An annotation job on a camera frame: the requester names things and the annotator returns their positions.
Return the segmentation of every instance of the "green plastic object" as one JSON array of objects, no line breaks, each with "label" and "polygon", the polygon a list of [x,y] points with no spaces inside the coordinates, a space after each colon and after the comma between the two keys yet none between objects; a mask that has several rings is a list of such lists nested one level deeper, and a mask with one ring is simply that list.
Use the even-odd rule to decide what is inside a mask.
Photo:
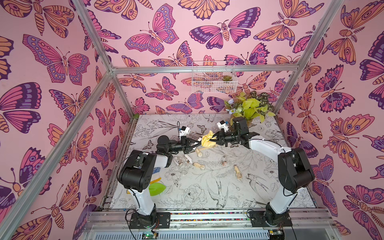
[{"label": "green plastic object", "polygon": [[155,182],[149,185],[149,195],[156,196],[162,193],[167,187],[164,184]]}]

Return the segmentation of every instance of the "yellow glove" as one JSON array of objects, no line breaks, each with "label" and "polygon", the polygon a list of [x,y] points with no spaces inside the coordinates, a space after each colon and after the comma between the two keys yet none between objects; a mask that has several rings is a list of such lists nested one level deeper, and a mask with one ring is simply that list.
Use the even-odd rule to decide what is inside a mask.
[{"label": "yellow glove", "polygon": [[214,133],[210,130],[208,134],[202,136],[201,146],[203,147],[212,147],[216,145],[215,142],[211,142],[210,139],[216,139],[216,137],[212,138]]}]

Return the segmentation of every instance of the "bird drawing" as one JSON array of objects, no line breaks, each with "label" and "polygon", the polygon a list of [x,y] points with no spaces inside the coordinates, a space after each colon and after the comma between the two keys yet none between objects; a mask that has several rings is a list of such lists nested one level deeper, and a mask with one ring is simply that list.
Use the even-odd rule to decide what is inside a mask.
[{"label": "bird drawing", "polygon": [[266,185],[260,183],[257,179],[260,178],[260,179],[263,179],[264,181],[266,180],[262,177],[259,177],[259,176],[256,176],[255,174],[250,174],[250,173],[248,173],[248,176],[246,176],[245,178],[250,180],[249,185],[251,186],[251,188],[255,191],[255,193],[259,197],[263,199],[263,197],[259,194],[257,190],[259,188],[258,186],[262,187],[266,192],[267,192],[267,189],[269,190],[269,188],[267,188]]},{"label": "bird drawing", "polygon": [[224,196],[223,195],[223,191],[222,191],[222,188],[221,188],[221,182],[219,180],[219,183],[217,183],[216,181],[216,184],[217,184],[217,189],[218,189],[218,194],[217,193],[214,193],[208,186],[208,182],[207,183],[207,188],[208,188],[208,192],[209,192],[209,195],[211,196],[212,200],[216,200],[217,201],[217,204],[216,206],[217,207],[224,207],[226,204],[227,204],[227,199],[228,199],[228,186],[227,186],[227,194]]}]

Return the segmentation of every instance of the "white wire basket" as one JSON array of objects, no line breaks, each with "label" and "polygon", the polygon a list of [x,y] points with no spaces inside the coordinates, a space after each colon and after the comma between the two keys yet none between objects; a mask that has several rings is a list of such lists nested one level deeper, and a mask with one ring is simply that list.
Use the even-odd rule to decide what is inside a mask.
[{"label": "white wire basket", "polygon": [[[192,92],[201,91],[203,93],[234,93],[237,87],[237,76],[234,65],[212,66],[212,70],[207,67],[213,65],[212,61],[194,61],[194,65],[205,66],[199,69],[198,66],[192,66]],[[223,77],[230,76],[230,81],[224,81]]]}]

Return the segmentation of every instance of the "floral sketch tablecloth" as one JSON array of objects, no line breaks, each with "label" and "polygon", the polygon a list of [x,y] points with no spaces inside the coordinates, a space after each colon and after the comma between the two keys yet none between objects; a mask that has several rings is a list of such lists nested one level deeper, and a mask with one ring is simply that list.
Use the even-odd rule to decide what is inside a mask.
[{"label": "floral sketch tablecloth", "polygon": [[[191,128],[189,137],[198,139],[209,130],[218,131],[216,125],[221,120],[228,120],[228,114],[164,114],[140,115],[131,141],[133,149],[155,151],[157,139],[167,135],[177,140],[177,122],[180,126]],[[254,120],[250,132],[257,132],[266,139],[286,146],[286,142],[273,117],[265,122]],[[278,188],[277,163],[263,154],[247,149],[238,144],[228,147],[217,146],[204,150],[203,156],[195,152],[188,154],[193,162],[205,165],[205,170],[186,162],[180,152],[168,168],[161,168],[152,176],[161,177],[160,183],[166,186],[164,192],[152,199],[158,209],[221,209],[221,208],[255,208],[265,207]],[[243,174],[242,182],[236,178],[234,165]],[[118,184],[111,201],[111,209],[134,207],[131,194],[127,194],[123,185]],[[296,197],[291,207],[314,207],[314,203],[305,189]]]}]

